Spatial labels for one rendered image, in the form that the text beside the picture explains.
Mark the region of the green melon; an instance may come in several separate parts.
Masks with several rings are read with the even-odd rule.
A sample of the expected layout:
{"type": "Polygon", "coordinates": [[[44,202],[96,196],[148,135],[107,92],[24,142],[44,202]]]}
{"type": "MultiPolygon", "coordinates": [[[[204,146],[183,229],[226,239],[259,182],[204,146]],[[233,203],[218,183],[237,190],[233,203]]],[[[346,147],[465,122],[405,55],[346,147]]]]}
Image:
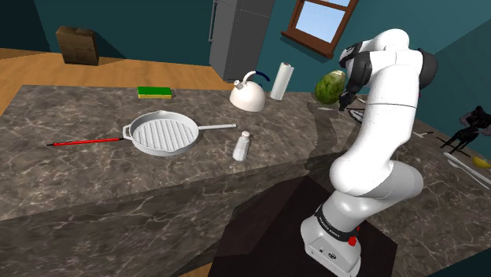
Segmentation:
{"type": "Polygon", "coordinates": [[[338,102],[338,98],[344,91],[346,74],[341,70],[335,70],[326,74],[315,87],[314,95],[318,102],[332,105],[338,102]]]}

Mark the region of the white paper towel roll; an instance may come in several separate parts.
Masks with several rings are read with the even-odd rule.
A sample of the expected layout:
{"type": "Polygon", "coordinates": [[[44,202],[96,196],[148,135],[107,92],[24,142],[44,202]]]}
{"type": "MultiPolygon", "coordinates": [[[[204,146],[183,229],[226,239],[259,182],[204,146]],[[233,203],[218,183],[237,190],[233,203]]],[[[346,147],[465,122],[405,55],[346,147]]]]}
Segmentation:
{"type": "Polygon", "coordinates": [[[270,92],[270,98],[274,100],[282,100],[293,74],[294,67],[286,62],[282,62],[279,66],[275,82],[270,92]]]}

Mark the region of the brown framed window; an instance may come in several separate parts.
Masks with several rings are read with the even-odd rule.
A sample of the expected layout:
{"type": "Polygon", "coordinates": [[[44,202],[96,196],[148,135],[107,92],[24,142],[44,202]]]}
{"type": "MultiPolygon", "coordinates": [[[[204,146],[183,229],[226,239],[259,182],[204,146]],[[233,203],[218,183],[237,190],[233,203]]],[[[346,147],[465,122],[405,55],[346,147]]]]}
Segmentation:
{"type": "Polygon", "coordinates": [[[297,0],[281,34],[331,59],[359,0],[297,0]]]}

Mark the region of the white kettle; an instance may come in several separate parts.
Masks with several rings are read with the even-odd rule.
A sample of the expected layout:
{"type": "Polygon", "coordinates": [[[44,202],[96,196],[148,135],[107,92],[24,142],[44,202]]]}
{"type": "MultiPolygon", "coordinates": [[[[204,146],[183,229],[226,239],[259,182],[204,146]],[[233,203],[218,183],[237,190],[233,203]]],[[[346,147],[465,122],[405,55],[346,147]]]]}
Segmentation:
{"type": "Polygon", "coordinates": [[[253,75],[263,76],[268,82],[270,78],[262,72],[251,71],[244,75],[243,79],[234,81],[234,88],[230,94],[230,102],[235,107],[247,112],[260,112],[263,110],[266,102],[264,89],[258,83],[249,81],[253,75]]]}

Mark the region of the white salt shaker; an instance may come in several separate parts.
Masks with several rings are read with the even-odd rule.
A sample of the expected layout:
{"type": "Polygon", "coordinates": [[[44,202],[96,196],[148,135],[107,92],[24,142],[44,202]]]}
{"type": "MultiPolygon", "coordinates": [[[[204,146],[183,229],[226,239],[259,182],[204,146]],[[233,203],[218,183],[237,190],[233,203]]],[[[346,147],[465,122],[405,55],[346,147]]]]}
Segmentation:
{"type": "Polygon", "coordinates": [[[249,150],[249,137],[250,133],[248,131],[241,133],[232,154],[236,161],[244,161],[246,159],[249,150]]]}

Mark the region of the grey refrigerator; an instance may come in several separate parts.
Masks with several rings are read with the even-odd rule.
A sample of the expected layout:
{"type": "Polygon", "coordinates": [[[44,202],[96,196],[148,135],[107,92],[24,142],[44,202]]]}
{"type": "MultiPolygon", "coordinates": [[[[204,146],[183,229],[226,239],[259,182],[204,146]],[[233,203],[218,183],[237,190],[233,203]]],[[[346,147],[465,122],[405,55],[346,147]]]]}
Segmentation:
{"type": "Polygon", "coordinates": [[[209,64],[232,83],[257,68],[275,0],[212,0],[209,64]]]}

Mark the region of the white spoon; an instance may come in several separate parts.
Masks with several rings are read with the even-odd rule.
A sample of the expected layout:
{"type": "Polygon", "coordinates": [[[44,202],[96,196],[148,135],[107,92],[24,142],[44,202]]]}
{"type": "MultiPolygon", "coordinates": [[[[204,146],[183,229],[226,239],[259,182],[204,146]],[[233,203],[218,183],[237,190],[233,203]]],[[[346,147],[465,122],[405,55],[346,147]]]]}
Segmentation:
{"type": "Polygon", "coordinates": [[[447,162],[453,166],[454,168],[459,168],[461,169],[462,171],[464,171],[465,173],[467,173],[475,182],[477,182],[479,185],[481,185],[482,187],[486,188],[487,190],[491,190],[488,186],[486,186],[484,183],[480,182],[478,179],[476,179],[471,173],[467,172],[464,168],[461,168],[459,165],[453,163],[452,161],[450,160],[447,160],[447,162]]]}

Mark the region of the dark robot stand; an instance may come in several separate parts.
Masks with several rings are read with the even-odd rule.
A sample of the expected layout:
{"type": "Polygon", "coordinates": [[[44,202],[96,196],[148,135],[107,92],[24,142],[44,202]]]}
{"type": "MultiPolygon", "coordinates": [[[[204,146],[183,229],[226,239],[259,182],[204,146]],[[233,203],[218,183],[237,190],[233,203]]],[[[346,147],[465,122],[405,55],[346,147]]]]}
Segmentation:
{"type": "Polygon", "coordinates": [[[303,176],[238,206],[208,277],[337,277],[308,256],[301,238],[301,222],[329,196],[303,176]]]}

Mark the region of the white grill pan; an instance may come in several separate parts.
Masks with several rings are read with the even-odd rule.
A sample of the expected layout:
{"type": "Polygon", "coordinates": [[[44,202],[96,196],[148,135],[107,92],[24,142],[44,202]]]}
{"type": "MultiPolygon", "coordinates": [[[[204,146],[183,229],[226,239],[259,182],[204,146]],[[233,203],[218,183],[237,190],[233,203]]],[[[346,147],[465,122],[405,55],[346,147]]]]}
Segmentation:
{"type": "Polygon", "coordinates": [[[200,131],[236,128],[236,124],[198,126],[180,113],[158,110],[146,113],[123,127],[122,134],[143,153],[171,157],[191,149],[200,131]]]}

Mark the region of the green and yellow sponge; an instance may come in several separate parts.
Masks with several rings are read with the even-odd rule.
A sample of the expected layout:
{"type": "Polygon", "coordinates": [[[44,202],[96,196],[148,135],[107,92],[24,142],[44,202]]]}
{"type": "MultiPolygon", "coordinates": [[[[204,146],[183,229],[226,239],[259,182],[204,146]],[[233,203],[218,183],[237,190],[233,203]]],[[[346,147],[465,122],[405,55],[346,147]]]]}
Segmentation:
{"type": "Polygon", "coordinates": [[[172,99],[169,87],[137,87],[139,99],[172,99]]]}

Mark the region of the red pen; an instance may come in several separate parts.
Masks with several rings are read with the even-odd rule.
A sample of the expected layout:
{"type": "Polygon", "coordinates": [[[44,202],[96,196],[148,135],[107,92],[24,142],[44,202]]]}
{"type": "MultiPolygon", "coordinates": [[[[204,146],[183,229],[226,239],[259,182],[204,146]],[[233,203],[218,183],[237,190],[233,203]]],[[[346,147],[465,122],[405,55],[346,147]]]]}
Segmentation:
{"type": "Polygon", "coordinates": [[[92,140],[79,140],[79,141],[67,141],[67,142],[53,142],[51,144],[47,144],[46,146],[72,146],[72,145],[81,145],[81,144],[92,144],[92,143],[102,143],[102,142],[117,142],[125,140],[125,138],[100,138],[100,139],[92,139],[92,140]]]}

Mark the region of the brown wooden box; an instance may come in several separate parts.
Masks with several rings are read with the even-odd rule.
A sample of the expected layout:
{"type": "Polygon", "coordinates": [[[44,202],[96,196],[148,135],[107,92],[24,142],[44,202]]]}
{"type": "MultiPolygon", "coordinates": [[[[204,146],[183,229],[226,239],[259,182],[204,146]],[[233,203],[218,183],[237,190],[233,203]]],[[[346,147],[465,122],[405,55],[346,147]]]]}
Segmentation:
{"type": "Polygon", "coordinates": [[[65,64],[98,65],[99,54],[94,31],[60,26],[56,37],[65,64]]]}

